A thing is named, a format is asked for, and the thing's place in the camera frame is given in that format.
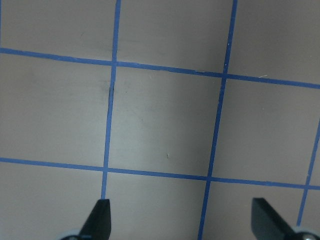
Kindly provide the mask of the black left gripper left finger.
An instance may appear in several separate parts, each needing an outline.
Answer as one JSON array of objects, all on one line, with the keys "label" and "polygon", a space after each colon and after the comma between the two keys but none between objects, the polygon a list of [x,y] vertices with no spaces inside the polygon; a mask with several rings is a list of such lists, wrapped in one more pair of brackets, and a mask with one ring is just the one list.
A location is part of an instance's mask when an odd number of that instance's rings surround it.
[{"label": "black left gripper left finger", "polygon": [[108,240],[111,235],[111,204],[109,199],[99,199],[79,234],[79,240]]}]

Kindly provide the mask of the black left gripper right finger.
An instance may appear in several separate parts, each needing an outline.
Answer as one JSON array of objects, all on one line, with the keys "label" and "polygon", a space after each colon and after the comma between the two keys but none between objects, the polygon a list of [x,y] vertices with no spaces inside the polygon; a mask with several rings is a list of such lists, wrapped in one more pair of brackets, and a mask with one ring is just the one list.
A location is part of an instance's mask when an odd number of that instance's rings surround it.
[{"label": "black left gripper right finger", "polygon": [[290,240],[296,234],[264,198],[252,199],[251,231],[257,240]]}]

